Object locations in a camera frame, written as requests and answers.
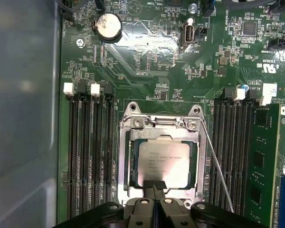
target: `white label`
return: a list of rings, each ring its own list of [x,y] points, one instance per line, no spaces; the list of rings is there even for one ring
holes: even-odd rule
[[[278,69],[278,68],[279,68],[279,65],[268,64],[268,63],[263,64],[264,73],[275,74],[276,69]]]
[[[263,95],[275,97],[277,92],[277,84],[274,83],[264,83],[263,84]]]
[[[281,107],[281,115],[285,115],[285,106]]]
[[[283,118],[283,119],[281,120],[281,123],[282,123],[282,124],[285,124],[285,118]]]

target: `surface mount component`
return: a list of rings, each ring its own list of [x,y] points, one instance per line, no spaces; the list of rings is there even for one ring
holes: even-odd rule
[[[94,22],[93,28],[105,43],[118,42],[122,37],[122,22],[117,15],[112,13],[100,15]]]
[[[243,35],[244,36],[255,36],[257,34],[257,24],[255,22],[244,22]]]
[[[202,109],[188,115],[142,114],[130,102],[120,122],[118,200],[143,196],[143,181],[164,180],[166,197],[204,200],[206,134]]]
[[[169,139],[143,142],[139,146],[138,185],[143,187],[144,180],[163,180],[168,188],[185,188],[189,165],[189,145]]]

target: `mounting hole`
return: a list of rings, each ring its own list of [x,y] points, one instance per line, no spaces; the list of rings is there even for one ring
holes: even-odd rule
[[[200,113],[200,108],[194,108],[194,109],[193,109],[193,112],[194,112],[195,114],[199,114],[199,113]]]
[[[130,110],[131,111],[135,111],[135,109],[136,109],[136,105],[134,105],[134,104],[130,105]]]
[[[181,221],[180,224],[181,224],[182,226],[187,226],[187,225],[188,225],[188,222],[187,222],[187,221]]]

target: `cable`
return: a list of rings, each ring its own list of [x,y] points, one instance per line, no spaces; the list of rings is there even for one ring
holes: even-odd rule
[[[74,13],[78,10],[80,10],[89,0],[81,0],[77,5],[75,5],[73,8],[70,8],[68,6],[66,6],[62,0],[55,0],[55,2],[58,4],[58,6],[60,8],[62,8],[63,10],[65,10],[66,12],[69,13]]]
[[[233,2],[232,0],[222,0],[229,10],[247,10],[258,6],[264,6],[275,0],[254,0],[245,2]]]
[[[231,197],[230,197],[230,194],[229,194],[229,191],[228,191],[226,182],[225,182],[225,180],[224,180],[224,176],[223,176],[222,170],[220,169],[218,158],[217,158],[216,155],[215,155],[215,151],[214,151],[214,148],[213,148],[213,146],[212,146],[212,142],[211,142],[211,140],[210,140],[210,137],[209,137],[209,134],[208,134],[208,131],[207,131],[206,124],[205,124],[204,120],[202,120],[202,119],[200,120],[200,122],[201,122],[201,125],[202,125],[203,128],[204,128],[205,133],[206,133],[206,137],[207,137],[208,143],[209,143],[210,148],[211,148],[211,154],[212,154],[212,157],[213,157],[215,166],[217,167],[219,177],[220,177],[220,179],[221,179],[221,181],[222,181],[223,188],[224,188],[224,190],[225,190],[225,194],[226,194],[226,197],[227,197],[227,200],[228,200],[228,203],[229,203],[230,210],[231,210],[232,213],[234,213],[233,206],[232,206],[232,201],[231,201]]]

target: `screw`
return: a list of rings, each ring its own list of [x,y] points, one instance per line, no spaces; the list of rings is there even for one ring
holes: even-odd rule
[[[188,121],[188,128],[189,128],[190,130],[195,129],[195,128],[196,128],[196,122],[193,121],[193,120],[189,120],[189,121]]]
[[[165,199],[164,202],[165,202],[165,203],[168,203],[168,204],[171,204],[171,203],[172,203],[172,200],[171,200],[171,199]]]
[[[110,208],[111,210],[116,210],[116,209],[118,208],[118,206],[112,205],[112,206],[110,206],[109,208]]]
[[[142,203],[142,204],[147,204],[147,203],[149,203],[149,201],[146,200],[146,199],[144,199],[144,200],[142,199],[141,203]]]
[[[186,199],[186,200],[184,201],[184,205],[185,205],[186,208],[191,207],[191,205],[192,205],[191,200],[190,200],[190,199]]]
[[[84,39],[79,38],[76,40],[76,45],[78,48],[82,49],[85,47],[86,43],[85,43]]]
[[[197,207],[198,209],[201,209],[201,210],[206,209],[206,207],[205,207],[204,204],[198,204],[198,205],[196,205],[196,207]]]
[[[133,120],[133,125],[135,127],[142,127],[143,126],[143,121],[141,119],[139,119],[139,118],[135,118]]]
[[[189,12],[195,14],[198,12],[198,6],[195,3],[189,5]]]

